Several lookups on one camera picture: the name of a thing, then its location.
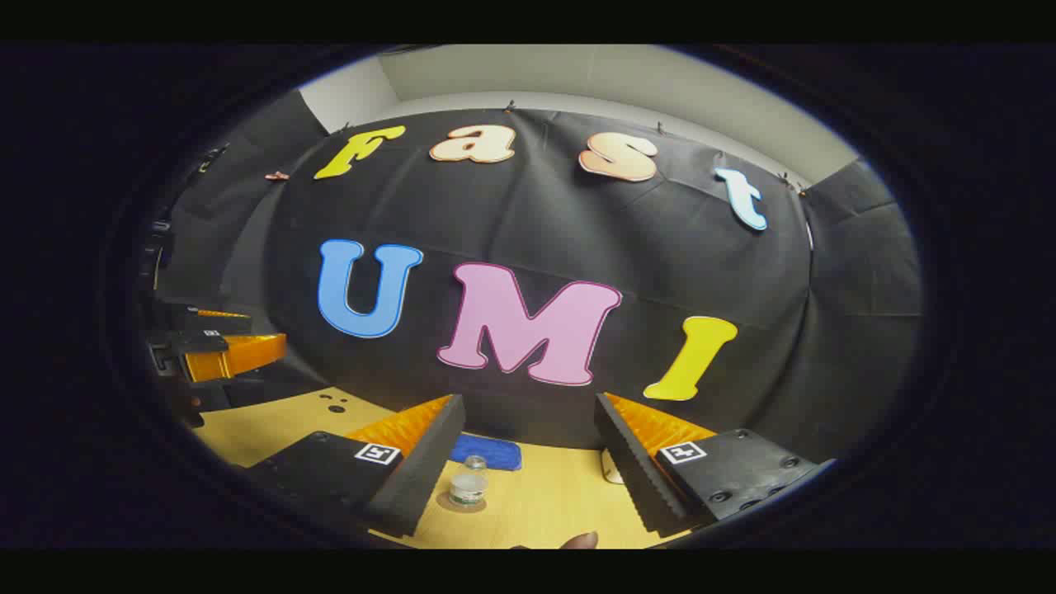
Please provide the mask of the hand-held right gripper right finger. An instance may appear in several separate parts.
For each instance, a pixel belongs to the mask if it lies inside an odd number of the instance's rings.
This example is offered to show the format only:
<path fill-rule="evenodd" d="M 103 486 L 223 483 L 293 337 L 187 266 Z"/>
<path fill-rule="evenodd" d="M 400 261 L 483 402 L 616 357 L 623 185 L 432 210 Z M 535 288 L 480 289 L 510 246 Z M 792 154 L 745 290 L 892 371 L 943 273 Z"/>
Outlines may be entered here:
<path fill-rule="evenodd" d="M 728 521 L 825 474 L 815 463 L 737 428 L 713 432 L 615 394 L 598 394 L 597 432 L 645 530 L 676 536 Z"/>

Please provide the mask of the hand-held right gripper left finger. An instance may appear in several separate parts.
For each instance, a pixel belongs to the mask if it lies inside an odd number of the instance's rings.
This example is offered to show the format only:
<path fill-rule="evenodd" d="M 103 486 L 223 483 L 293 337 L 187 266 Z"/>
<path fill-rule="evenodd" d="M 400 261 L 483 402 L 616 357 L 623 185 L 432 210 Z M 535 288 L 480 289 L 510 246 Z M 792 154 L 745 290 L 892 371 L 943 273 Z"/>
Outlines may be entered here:
<path fill-rule="evenodd" d="M 448 394 L 340 437 L 315 431 L 247 470 L 253 484 L 343 534 L 415 533 L 461 435 L 463 396 Z"/>

